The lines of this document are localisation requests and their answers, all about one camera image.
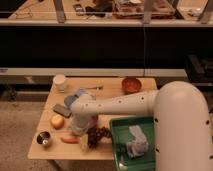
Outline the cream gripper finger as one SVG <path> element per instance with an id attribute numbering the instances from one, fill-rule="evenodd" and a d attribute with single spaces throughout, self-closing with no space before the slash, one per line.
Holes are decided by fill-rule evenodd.
<path id="1" fill-rule="evenodd" d="M 79 138 L 79 146 L 83 152 L 88 150 L 88 135 L 84 134 Z"/>

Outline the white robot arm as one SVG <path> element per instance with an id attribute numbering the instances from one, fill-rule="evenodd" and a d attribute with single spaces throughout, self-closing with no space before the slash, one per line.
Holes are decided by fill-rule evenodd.
<path id="1" fill-rule="evenodd" d="M 85 93 L 70 105 L 72 129 L 80 134 L 98 114 L 151 116 L 155 171 L 213 171 L 208 105 L 194 85 L 173 81 L 158 90 L 95 100 Z"/>

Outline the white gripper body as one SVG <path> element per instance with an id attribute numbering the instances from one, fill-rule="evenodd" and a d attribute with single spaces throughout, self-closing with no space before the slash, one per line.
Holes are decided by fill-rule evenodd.
<path id="1" fill-rule="evenodd" d="M 83 135 L 89 127 L 90 119 L 83 116 L 73 116 L 70 122 L 71 133 L 76 136 Z"/>

